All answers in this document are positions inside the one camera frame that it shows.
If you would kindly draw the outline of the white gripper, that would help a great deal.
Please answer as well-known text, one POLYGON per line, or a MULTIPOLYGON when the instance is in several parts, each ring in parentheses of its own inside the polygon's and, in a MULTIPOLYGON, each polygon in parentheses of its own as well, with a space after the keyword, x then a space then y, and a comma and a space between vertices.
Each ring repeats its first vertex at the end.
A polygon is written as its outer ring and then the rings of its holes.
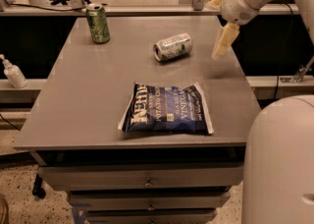
POLYGON ((251 8, 244 0, 209 0, 206 7, 211 10, 221 10, 222 18, 228 22, 219 28, 212 52, 213 59, 220 59, 227 54, 238 37, 239 26, 248 24, 258 15, 258 11, 251 8))

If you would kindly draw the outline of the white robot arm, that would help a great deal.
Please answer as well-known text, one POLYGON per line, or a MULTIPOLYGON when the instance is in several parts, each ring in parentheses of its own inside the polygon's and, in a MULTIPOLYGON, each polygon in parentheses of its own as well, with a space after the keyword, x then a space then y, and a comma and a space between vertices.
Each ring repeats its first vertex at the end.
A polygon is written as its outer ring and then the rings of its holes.
MULTIPOLYGON (((272 0, 211 0, 227 24, 215 57, 227 53, 239 27, 272 0)), ((294 0, 314 41, 314 0, 294 0)), ((314 224, 314 96, 286 97, 265 107, 246 141, 241 224, 314 224)))

